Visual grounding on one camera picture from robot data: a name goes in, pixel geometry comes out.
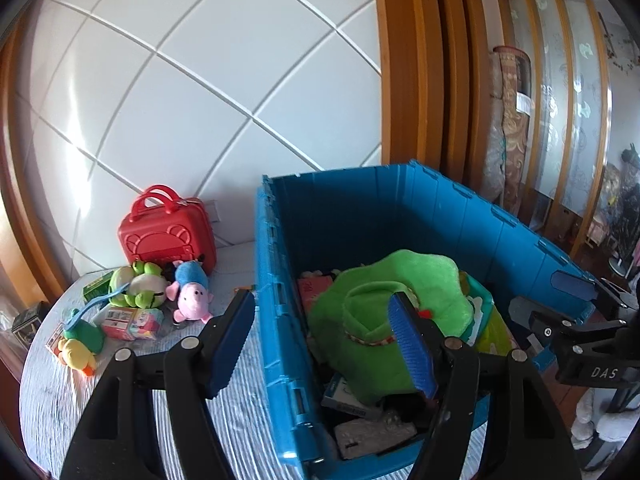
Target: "blue plastic bin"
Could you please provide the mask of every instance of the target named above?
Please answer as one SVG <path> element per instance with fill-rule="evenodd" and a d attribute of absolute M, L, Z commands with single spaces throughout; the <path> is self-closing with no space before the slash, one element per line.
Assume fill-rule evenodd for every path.
<path fill-rule="evenodd" d="M 262 357 L 279 459 L 305 478 L 365 480 L 415 461 L 422 441 L 341 460 L 322 423 L 323 388 L 307 351 L 295 279 L 304 270 L 372 264 L 398 249 L 445 254 L 494 295 L 505 320 L 516 295 L 583 322 L 593 312 L 551 287 L 557 269 L 586 276 L 569 257 L 498 206 L 412 161 L 398 166 L 263 179 L 257 195 L 256 276 Z M 553 355 L 535 359 L 543 370 Z M 476 427 L 487 416 L 476 407 Z"/>

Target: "white tablecloth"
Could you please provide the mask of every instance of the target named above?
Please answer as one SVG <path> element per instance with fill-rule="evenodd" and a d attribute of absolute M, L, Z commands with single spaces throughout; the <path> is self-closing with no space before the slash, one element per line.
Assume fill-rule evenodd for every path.
<path fill-rule="evenodd" d="M 20 425 L 29 457 L 55 478 L 60 477 L 62 464 L 71 437 L 89 401 L 102 371 L 118 348 L 129 346 L 136 354 L 164 351 L 188 335 L 198 335 L 203 325 L 194 322 L 181 330 L 168 330 L 158 341 L 137 340 L 131 343 L 105 339 L 99 356 L 98 370 L 87 378 L 79 372 L 61 366 L 45 348 L 63 314 L 82 306 L 82 288 L 99 273 L 89 274 L 75 282 L 58 300 L 38 330 L 24 365 L 20 384 Z M 224 312 L 233 297 L 234 288 L 254 282 L 254 247 L 242 244 L 218 250 L 218 264 L 210 280 L 214 293 L 211 311 L 215 316 Z M 229 386 L 207 401 L 220 443 L 239 480 L 298 480 L 299 473 L 278 462 L 269 429 L 267 397 L 262 374 L 262 352 L 258 315 L 254 322 Z M 183 478 L 174 446 L 164 392 L 153 392 L 156 427 L 162 461 L 169 480 Z M 484 426 L 475 430 L 462 478 L 471 478 L 478 469 Z M 410 468 L 387 475 L 388 480 L 404 480 Z"/>

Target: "pink pig plush toy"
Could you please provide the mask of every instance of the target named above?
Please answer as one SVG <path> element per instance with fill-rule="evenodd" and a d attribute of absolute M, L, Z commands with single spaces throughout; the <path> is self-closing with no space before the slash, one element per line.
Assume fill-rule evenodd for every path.
<path fill-rule="evenodd" d="M 213 294 L 209 292 L 209 279 L 197 261 L 174 262 L 175 281 L 166 288 L 170 300 L 178 298 L 178 309 L 174 311 L 177 322 L 185 319 L 199 319 L 206 323 L 213 316 L 209 312 L 209 303 Z"/>

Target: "red handbag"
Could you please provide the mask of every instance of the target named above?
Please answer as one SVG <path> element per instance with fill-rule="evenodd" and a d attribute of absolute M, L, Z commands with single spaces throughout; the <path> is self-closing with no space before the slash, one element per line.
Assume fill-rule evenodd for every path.
<path fill-rule="evenodd" d="M 161 203 L 148 207 L 149 198 Z M 118 238 L 129 263 L 143 260 L 162 267 L 202 258 L 207 274 L 216 266 L 216 244 L 202 200 L 181 198 L 168 186 L 145 189 L 120 223 Z"/>

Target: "bolt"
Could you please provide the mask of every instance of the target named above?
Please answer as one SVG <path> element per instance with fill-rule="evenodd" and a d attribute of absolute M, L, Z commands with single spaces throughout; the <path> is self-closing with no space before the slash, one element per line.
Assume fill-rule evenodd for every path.
<path fill-rule="evenodd" d="M 185 350 L 191 350 L 192 348 L 196 348 L 199 343 L 200 340 L 192 335 L 189 337 L 185 337 L 182 341 L 180 341 L 180 346 Z"/>
<path fill-rule="evenodd" d="M 121 348 L 116 352 L 116 361 L 126 361 L 131 357 L 131 350 L 128 348 Z"/>
<path fill-rule="evenodd" d="M 514 361 L 517 361 L 519 363 L 523 363 L 524 361 L 527 360 L 527 354 L 523 350 L 520 350 L 519 348 L 511 352 L 511 357 L 513 358 Z"/>
<path fill-rule="evenodd" d="M 444 340 L 444 346 L 449 350 L 460 350 L 462 348 L 462 341 L 457 337 L 447 337 Z"/>

